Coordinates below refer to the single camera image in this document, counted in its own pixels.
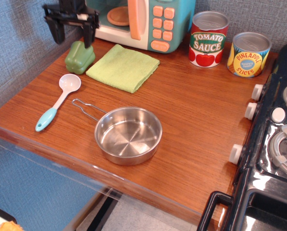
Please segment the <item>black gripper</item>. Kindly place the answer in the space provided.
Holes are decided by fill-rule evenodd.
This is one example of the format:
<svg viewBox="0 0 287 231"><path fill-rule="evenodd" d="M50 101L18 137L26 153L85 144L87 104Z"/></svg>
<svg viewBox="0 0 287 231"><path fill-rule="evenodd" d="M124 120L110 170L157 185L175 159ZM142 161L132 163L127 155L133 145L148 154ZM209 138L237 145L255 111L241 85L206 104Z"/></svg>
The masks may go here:
<svg viewBox="0 0 287 231"><path fill-rule="evenodd" d="M64 25L82 26L85 48L95 40L95 29L99 28L99 12L88 7L85 0L60 0L56 4L44 4L45 21L54 41L65 40Z"/></svg>

